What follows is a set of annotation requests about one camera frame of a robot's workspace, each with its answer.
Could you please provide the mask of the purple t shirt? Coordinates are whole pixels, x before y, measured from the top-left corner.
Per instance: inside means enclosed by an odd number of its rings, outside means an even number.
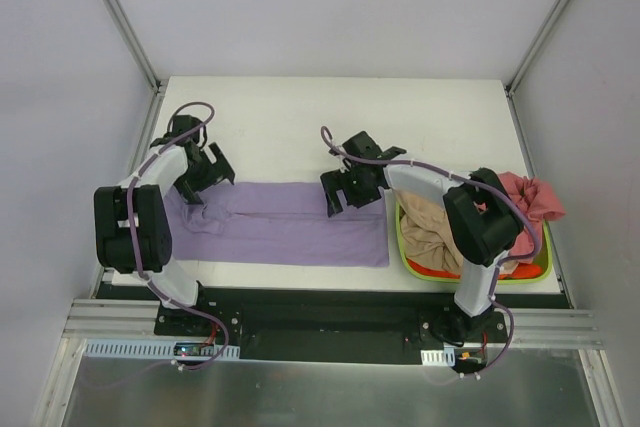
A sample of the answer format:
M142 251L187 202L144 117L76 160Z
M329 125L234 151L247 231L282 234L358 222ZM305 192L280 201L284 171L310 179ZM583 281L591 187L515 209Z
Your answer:
M318 183L219 184L188 205L164 197L173 255L183 261L320 267L389 265L387 211L378 200L329 217Z

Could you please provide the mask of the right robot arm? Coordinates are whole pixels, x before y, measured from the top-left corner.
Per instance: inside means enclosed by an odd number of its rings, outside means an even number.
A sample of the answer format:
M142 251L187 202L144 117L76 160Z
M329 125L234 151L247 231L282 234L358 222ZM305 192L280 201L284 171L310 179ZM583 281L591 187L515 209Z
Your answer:
M329 215L342 211L340 195L361 208L392 192L402 260L458 276L450 329L461 341L476 339L486 328L484 314L493 307L501 267L528 226L497 174L487 168L456 174L412 159L399 147L383 150L366 132L341 146L328 128L321 137L343 163L321 177Z

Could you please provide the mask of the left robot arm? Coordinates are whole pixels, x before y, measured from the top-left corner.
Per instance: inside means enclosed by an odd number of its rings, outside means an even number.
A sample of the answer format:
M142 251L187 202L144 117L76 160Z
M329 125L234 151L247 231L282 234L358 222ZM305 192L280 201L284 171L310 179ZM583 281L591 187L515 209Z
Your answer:
M173 257L164 197L175 189L186 205L202 206L201 192L235 181L218 144L207 140L205 121L176 115L126 179L98 188L93 197L99 263L140 279L163 307L179 309L176 322L191 336L209 329L212 314L201 305L199 282Z

